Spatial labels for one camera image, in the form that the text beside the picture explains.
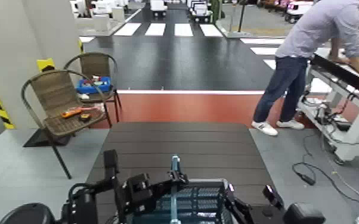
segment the light blue shirt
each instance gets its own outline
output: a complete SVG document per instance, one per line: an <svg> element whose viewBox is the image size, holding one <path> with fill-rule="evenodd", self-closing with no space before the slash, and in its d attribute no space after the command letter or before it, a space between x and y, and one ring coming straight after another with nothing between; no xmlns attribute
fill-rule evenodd
<svg viewBox="0 0 359 224"><path fill-rule="evenodd" d="M347 57L359 57L359 0L316 3L294 25L276 56L309 58L331 38L341 38Z"/></svg>

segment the blue jeans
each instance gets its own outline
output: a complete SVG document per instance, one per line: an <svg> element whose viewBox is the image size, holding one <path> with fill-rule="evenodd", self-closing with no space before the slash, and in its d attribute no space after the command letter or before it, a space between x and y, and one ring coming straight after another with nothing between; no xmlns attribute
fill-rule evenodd
<svg viewBox="0 0 359 224"><path fill-rule="evenodd" d="M293 119L299 98L305 90L307 65L307 58L276 57L276 70L253 115L255 122L266 121L274 102L283 96L287 89L280 121L288 122Z"/></svg>

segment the white sneaker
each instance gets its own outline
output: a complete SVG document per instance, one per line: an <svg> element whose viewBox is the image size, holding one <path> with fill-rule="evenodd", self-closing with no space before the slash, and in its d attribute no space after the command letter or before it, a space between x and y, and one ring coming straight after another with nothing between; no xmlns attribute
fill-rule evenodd
<svg viewBox="0 0 359 224"><path fill-rule="evenodd" d="M266 135L278 135L278 131L271 127L271 125L267 122L252 122L252 126L255 127L257 130L260 130L261 132L265 133Z"/></svg>
<svg viewBox="0 0 359 224"><path fill-rule="evenodd" d="M277 121L277 126L278 127L290 127L290 128L299 129L299 130L305 128L304 124L299 123L294 119L290 120L289 122Z"/></svg>

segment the brown wicker chair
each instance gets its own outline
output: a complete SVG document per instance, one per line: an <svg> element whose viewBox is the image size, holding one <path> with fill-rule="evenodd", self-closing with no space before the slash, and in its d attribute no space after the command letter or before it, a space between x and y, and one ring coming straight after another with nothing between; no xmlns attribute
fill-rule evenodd
<svg viewBox="0 0 359 224"><path fill-rule="evenodd" d="M84 104L80 102L76 89L74 88L70 74L75 74L86 78L83 74L77 73L71 70L51 70L40 73L31 79L29 79L22 87L21 97L25 107L28 109L29 114L32 116L39 128L45 132L51 147L58 161L60 162L64 172L68 179L71 179L69 173L60 153L58 152L53 137L62 137L67 135L73 135L75 132L88 127L91 124L99 122L106 118L106 114L98 109L87 110L87 113L91 114L91 119L88 122L82 122L79 120L79 115L75 115L68 119L64 119L61 113L71 107L83 107ZM31 85L33 91L38 97L43 109L46 112L47 118L41 122L36 115L25 97L25 91L27 87ZM100 94L102 102L105 103L105 97L98 87L96 90Z"/></svg>
<svg viewBox="0 0 359 224"><path fill-rule="evenodd" d="M109 76L111 81L111 87L108 92L104 92L106 98L106 102L114 102L114 109L116 112L116 120L117 122L120 122L120 118L118 115L118 108L117 108L117 102L121 108L121 101L120 97L117 93L117 74L118 74L118 66L116 60L111 57L108 54L103 54L99 52L90 52L90 53L84 53L75 56L72 58L67 64L64 66L64 69L68 69L72 62L76 60L80 60L81 62L81 69L82 74L84 74L86 77L92 79L93 76ZM110 71L110 64L109 59L112 60L114 64L113 73ZM89 99L82 99L82 102L89 103L89 102L102 102L102 99L100 98L99 94L88 94ZM107 120L109 121L110 127L112 126L112 122L110 120L110 117L108 116L107 106L104 104L104 109L107 113Z"/></svg>

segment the man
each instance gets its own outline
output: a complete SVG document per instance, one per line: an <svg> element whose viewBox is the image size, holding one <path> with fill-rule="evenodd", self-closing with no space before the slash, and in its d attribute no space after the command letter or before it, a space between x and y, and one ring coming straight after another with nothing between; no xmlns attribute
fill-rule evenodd
<svg viewBox="0 0 359 224"><path fill-rule="evenodd" d="M253 127L267 135L278 135L266 119L274 102L287 90L277 126L304 128L293 117L305 90L307 61L329 39L329 59L348 63L359 72L359 0L321 0L294 25L276 52L276 70L256 107ZM338 57L340 42L348 58Z"/></svg>

